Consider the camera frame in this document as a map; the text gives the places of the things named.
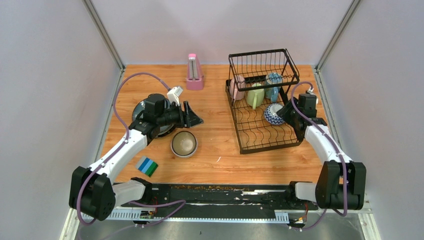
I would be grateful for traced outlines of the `red patterned bowl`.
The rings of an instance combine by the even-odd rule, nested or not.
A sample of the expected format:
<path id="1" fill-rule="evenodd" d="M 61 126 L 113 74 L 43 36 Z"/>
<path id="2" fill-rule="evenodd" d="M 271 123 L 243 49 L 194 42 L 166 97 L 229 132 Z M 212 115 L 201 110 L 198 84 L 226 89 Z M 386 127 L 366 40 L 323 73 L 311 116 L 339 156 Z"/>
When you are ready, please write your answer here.
<path id="1" fill-rule="evenodd" d="M 271 125 L 279 126 L 284 123 L 282 117 L 278 116 L 277 112 L 281 110 L 284 106 L 279 103 L 270 104 L 264 111 L 263 115 L 265 120 Z"/>

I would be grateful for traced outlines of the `black gold patterned bowl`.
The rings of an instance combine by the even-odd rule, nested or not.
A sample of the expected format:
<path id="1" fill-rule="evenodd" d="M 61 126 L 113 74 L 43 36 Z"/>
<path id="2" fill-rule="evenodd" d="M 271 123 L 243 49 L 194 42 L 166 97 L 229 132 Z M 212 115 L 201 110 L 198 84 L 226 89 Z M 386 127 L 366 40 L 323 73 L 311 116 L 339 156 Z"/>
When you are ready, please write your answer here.
<path id="1" fill-rule="evenodd" d="M 174 147 L 198 147 L 198 141 L 196 137 L 189 131 L 180 131 L 178 132 L 171 141 L 171 145 Z"/>

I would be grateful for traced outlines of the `pink metronome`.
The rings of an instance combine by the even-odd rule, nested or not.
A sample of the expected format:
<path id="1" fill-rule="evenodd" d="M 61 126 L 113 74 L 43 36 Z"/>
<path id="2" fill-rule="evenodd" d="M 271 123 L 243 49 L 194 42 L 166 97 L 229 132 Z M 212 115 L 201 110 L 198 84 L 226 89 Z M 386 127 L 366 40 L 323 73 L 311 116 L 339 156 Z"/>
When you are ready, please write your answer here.
<path id="1" fill-rule="evenodd" d="M 205 86 L 204 74 L 195 53 L 188 55 L 186 89 L 191 91 L 203 90 Z"/>

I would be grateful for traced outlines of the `blue mug yellow inside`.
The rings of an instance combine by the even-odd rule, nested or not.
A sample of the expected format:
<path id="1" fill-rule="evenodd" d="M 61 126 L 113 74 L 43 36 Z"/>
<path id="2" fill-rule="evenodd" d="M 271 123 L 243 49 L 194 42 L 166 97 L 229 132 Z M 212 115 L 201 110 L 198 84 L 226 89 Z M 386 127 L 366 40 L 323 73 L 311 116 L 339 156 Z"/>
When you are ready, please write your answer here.
<path id="1" fill-rule="evenodd" d="M 272 103 L 276 103 L 279 97 L 279 92 L 281 86 L 279 84 L 282 83 L 282 76 L 277 72 L 269 73 L 265 78 L 265 85 L 267 86 L 265 89 L 265 96 Z"/>

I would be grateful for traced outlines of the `green handled cream mug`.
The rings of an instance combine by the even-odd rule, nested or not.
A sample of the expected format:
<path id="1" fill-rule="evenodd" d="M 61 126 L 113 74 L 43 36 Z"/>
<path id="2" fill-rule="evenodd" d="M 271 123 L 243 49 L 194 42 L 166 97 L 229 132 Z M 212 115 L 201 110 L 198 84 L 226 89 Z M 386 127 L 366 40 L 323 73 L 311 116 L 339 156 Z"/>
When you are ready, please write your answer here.
<path id="1" fill-rule="evenodd" d="M 246 97 L 246 103 L 255 110 L 264 102 L 265 90 L 261 83 L 254 83 L 252 87 L 259 87 L 258 89 L 249 90 Z"/>

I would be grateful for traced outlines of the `black wire dish rack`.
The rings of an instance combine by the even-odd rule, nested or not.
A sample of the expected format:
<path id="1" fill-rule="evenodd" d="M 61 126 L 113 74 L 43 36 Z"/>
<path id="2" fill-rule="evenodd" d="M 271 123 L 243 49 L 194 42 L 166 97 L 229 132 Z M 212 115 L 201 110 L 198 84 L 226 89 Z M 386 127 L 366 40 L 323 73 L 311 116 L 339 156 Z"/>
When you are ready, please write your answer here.
<path id="1" fill-rule="evenodd" d="M 225 91 L 241 154 L 300 145 L 276 112 L 286 105 L 300 74 L 286 48 L 231 53 Z"/>

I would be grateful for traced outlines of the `pink mug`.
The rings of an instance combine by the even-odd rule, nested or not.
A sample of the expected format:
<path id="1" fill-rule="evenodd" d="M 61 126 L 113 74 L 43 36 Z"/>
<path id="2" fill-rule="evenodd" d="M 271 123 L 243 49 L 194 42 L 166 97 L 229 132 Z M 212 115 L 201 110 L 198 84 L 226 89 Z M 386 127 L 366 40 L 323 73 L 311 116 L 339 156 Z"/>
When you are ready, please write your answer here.
<path id="1" fill-rule="evenodd" d="M 229 94 L 234 101 L 244 98 L 245 92 L 241 89 L 246 87 L 245 78 L 242 75 L 236 75 L 230 80 Z"/>

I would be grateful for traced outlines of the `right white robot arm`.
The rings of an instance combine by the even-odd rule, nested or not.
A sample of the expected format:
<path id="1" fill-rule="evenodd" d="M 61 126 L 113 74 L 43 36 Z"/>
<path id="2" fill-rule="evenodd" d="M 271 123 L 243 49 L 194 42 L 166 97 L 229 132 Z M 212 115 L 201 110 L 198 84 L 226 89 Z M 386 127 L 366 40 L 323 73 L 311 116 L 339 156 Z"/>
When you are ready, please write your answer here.
<path id="1" fill-rule="evenodd" d="M 322 168 L 316 183 L 291 181 L 286 204 L 298 209 L 305 201 L 322 209 L 360 210 L 365 202 L 367 169 L 354 162 L 336 143 L 323 118 L 317 117 L 317 97 L 302 93 L 292 97 L 277 115 L 289 124 L 299 141 L 306 140 L 318 155 Z"/>

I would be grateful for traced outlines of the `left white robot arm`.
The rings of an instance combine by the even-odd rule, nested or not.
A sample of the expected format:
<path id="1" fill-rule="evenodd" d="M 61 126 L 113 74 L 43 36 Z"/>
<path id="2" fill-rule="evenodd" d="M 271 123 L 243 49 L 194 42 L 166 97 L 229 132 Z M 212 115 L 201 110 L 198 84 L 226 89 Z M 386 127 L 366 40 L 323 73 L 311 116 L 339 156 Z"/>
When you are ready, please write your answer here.
<path id="1" fill-rule="evenodd" d="M 149 206 L 153 193 L 147 189 L 147 181 L 133 177 L 114 184 L 117 176 L 159 135 L 161 127 L 193 128 L 204 123 L 187 101 L 178 104 L 152 93 L 143 102 L 142 111 L 112 149 L 90 166 L 79 166 L 73 171 L 68 202 L 72 209 L 103 221 L 115 207 L 131 201 Z"/>

